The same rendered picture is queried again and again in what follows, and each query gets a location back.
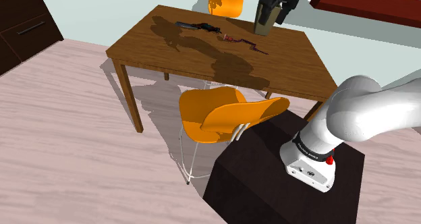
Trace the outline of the orange chair with white legs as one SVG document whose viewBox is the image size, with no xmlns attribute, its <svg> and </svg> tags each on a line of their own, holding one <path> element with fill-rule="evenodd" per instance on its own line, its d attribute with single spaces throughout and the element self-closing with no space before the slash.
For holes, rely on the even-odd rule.
<svg viewBox="0 0 421 224">
<path fill-rule="evenodd" d="M 187 90 L 179 98 L 179 143 L 183 144 L 186 134 L 196 143 L 195 150 L 199 144 L 230 144 L 248 128 L 283 113 L 289 105 L 283 97 L 248 102 L 232 87 Z"/>
<path fill-rule="evenodd" d="M 237 18 L 242 14 L 244 0 L 208 0 L 211 15 Z"/>
</svg>

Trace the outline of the dark-handled knife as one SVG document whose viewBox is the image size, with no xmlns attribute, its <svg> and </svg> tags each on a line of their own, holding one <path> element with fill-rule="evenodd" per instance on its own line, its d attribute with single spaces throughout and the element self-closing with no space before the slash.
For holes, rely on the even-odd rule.
<svg viewBox="0 0 421 224">
<path fill-rule="evenodd" d="M 215 32 L 217 34 L 221 34 L 221 29 L 215 26 L 211 26 L 207 23 L 199 23 L 199 24 L 187 24 L 184 22 L 176 22 L 175 25 L 180 26 L 182 28 L 189 28 L 195 30 L 206 30 L 207 32 Z"/>
</svg>

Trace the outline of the brown wooden table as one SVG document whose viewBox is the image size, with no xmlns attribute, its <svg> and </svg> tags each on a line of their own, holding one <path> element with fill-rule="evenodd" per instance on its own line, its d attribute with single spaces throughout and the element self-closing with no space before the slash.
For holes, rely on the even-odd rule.
<svg viewBox="0 0 421 224">
<path fill-rule="evenodd" d="M 182 28 L 176 22 L 207 23 L 221 34 Z M 253 33 L 253 23 L 164 5 L 156 6 L 106 51 L 113 62 L 137 132 L 142 122 L 126 68 L 128 66 L 263 90 L 315 101 L 310 121 L 337 85 L 302 31 L 274 27 L 268 36 Z M 246 43 L 223 40 L 224 34 Z"/>
</svg>

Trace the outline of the dark robot stand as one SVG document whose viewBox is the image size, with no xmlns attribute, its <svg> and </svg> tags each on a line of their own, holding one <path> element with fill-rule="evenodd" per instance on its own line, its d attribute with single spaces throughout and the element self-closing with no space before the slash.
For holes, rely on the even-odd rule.
<svg viewBox="0 0 421 224">
<path fill-rule="evenodd" d="M 279 149 L 306 124 L 285 111 L 219 155 L 203 198 L 227 224 L 356 224 L 363 153 L 345 143 L 335 149 L 335 181 L 325 193 L 286 172 Z"/>
</svg>

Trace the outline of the purple and red corkscrew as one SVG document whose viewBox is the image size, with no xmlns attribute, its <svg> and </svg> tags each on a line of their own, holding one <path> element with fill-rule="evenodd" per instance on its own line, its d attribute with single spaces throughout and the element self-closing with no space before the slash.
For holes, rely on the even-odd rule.
<svg viewBox="0 0 421 224">
<path fill-rule="evenodd" d="M 241 38 L 241 39 L 234 39 L 234 38 L 228 36 L 227 34 L 224 34 L 223 40 L 224 41 L 227 41 L 227 42 L 231 42 L 231 43 L 246 43 L 246 44 L 250 45 L 250 49 L 251 50 L 267 55 L 266 52 L 261 51 L 260 49 L 257 49 L 255 43 L 250 42 L 248 40 L 245 40 L 243 38 Z"/>
</svg>

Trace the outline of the dark brown drawer cabinet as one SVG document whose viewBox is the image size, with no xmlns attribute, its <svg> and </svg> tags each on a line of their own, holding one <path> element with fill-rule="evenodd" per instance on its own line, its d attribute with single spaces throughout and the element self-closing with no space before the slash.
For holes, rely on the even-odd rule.
<svg viewBox="0 0 421 224">
<path fill-rule="evenodd" d="M 0 76 L 62 40 L 43 0 L 0 0 Z"/>
</svg>

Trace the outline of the olive upright box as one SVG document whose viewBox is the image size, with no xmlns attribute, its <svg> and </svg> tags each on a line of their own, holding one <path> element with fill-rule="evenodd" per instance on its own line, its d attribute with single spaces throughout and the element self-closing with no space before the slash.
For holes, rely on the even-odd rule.
<svg viewBox="0 0 421 224">
<path fill-rule="evenodd" d="M 254 33 L 261 36 L 267 36 L 281 11 L 281 5 L 280 4 L 276 5 L 275 8 L 271 11 L 266 24 L 261 24 L 259 22 L 259 19 L 261 17 L 261 11 L 262 11 L 262 4 L 259 3 L 257 6 L 256 16 L 254 20 Z"/>
</svg>

